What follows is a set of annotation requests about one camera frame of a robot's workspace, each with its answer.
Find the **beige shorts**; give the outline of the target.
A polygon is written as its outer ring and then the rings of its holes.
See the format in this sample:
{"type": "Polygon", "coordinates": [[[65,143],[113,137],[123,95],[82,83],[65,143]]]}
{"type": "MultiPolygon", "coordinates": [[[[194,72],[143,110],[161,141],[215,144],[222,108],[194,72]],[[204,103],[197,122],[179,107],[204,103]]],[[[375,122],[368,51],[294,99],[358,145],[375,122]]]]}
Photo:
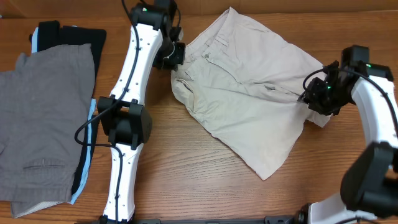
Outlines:
{"type": "Polygon", "coordinates": [[[254,19],[225,10],[185,50],[172,92],[214,138],[262,179],[286,160],[306,121],[329,117],[298,101],[322,64],[254,19]]]}

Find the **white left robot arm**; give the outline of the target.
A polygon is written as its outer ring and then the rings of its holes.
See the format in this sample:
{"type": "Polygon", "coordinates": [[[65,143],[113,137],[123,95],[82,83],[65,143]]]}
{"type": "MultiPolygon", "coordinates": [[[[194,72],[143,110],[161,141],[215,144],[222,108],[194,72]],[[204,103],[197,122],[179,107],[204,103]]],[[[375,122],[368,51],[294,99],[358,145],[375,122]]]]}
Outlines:
{"type": "Polygon", "coordinates": [[[174,23],[181,13],[174,0],[141,1],[127,16],[131,36],[119,80],[97,104],[112,155],[108,202],[99,223],[133,223],[139,155],[152,131],[152,118],[145,108],[150,72],[153,68],[177,70],[185,57],[183,29],[174,23]]]}

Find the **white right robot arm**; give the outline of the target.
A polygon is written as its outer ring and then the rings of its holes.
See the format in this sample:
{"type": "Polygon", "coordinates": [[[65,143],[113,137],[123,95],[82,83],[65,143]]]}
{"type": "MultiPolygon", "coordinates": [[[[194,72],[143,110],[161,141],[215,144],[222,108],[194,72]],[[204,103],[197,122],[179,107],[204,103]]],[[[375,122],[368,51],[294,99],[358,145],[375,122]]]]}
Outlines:
{"type": "Polygon", "coordinates": [[[366,148],[348,169],[340,191],[308,206],[299,223],[374,223],[397,215],[397,103],[392,73],[387,66],[362,61],[338,62],[310,73],[303,81],[298,101],[322,115],[336,115],[341,107],[357,106],[366,148]]]}

